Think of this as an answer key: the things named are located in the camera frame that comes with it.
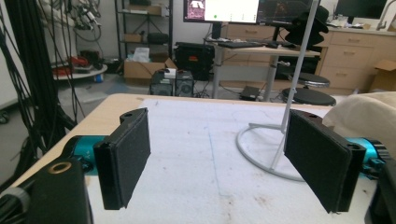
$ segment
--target floor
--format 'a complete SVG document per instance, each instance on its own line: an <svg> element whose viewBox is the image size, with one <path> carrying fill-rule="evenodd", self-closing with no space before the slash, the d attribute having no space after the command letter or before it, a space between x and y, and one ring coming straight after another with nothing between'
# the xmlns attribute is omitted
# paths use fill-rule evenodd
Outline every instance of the floor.
<svg viewBox="0 0 396 224"><path fill-rule="evenodd" d="M71 91L67 81L59 81L59 100L70 117L74 114L71 104ZM74 86L76 94L81 103L78 111L77 120L81 121L91 111L93 111L108 95L114 93L134 93L149 94L147 86L132 86L125 83L122 76L104 75L103 82L95 82L92 77L75 79ZM194 86L194 93L201 97L209 98L211 95L212 83L207 81L197 81ZM225 100L239 100L242 89L239 88L219 88L219 98ZM281 103L278 91L271 94L271 102ZM19 153L22 144L28 136L26 128L21 120L19 109L16 106L7 108L9 123L0 124L0 185L8 180L19 161Z"/></svg>

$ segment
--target box on shelf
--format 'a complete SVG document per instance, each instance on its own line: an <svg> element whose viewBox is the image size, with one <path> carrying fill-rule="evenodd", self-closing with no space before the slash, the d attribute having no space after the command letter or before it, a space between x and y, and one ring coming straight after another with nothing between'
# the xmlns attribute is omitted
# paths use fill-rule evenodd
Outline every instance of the box on shelf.
<svg viewBox="0 0 396 224"><path fill-rule="evenodd" d="M137 34L124 34L124 40L126 42L140 43L143 41L143 37L142 35L137 35Z"/></svg>
<svg viewBox="0 0 396 224"><path fill-rule="evenodd" d="M375 65L375 68L378 72L375 75L370 91L396 91L396 62L382 60Z"/></svg>
<svg viewBox="0 0 396 224"><path fill-rule="evenodd" d="M168 57L163 57L164 54L151 54L151 63L140 63L125 61L124 62L124 77L129 78L140 78L151 80L152 75L158 70L164 68L176 68L176 65Z"/></svg>
<svg viewBox="0 0 396 224"><path fill-rule="evenodd" d="M163 10L161 6L140 6L140 5L129 5L129 10L140 10L147 11L150 15L161 16L163 14Z"/></svg>

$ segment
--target black chair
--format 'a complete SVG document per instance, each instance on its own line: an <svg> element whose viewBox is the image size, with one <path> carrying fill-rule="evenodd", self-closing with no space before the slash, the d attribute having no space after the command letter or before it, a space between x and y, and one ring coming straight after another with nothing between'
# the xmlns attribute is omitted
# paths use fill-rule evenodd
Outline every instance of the black chair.
<svg viewBox="0 0 396 224"><path fill-rule="evenodd" d="M294 74L285 74L289 80L293 80ZM321 91L310 90L309 87L326 88L330 86L330 81L325 77L316 76L309 73L301 73L298 83L304 85L303 88L296 88L293 101L305 105L335 105L336 101L330 95ZM288 100L290 88L281 92L284 101Z"/></svg>

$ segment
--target shelving unit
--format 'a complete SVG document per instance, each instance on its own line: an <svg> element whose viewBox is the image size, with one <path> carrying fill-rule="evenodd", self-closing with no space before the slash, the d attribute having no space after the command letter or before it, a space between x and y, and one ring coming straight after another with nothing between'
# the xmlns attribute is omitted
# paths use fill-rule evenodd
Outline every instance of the shelving unit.
<svg viewBox="0 0 396 224"><path fill-rule="evenodd" d="M167 43L163 44L168 53L169 58L172 58L172 33L173 33L173 0L167 0L168 15L162 16L152 14L149 10L130 10L129 0L115 0L116 7L116 24L117 24L117 40L119 48L119 59L122 60L127 57L130 50L137 47L148 47L152 49L156 46L156 50L161 49L162 45L148 43L146 38L139 40L139 33L145 31L145 35L150 32L163 33L163 28L158 25L160 22L168 22L167 34L169 36ZM125 35L136 35L132 40L125 40Z"/></svg>

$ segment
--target white cloth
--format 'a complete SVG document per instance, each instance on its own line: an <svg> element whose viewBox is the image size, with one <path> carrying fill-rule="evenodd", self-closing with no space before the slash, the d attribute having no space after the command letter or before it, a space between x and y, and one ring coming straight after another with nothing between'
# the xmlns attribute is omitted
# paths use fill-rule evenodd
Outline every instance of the white cloth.
<svg viewBox="0 0 396 224"><path fill-rule="evenodd" d="M378 140L396 160L396 91L350 95L325 115L323 124L344 137Z"/></svg>

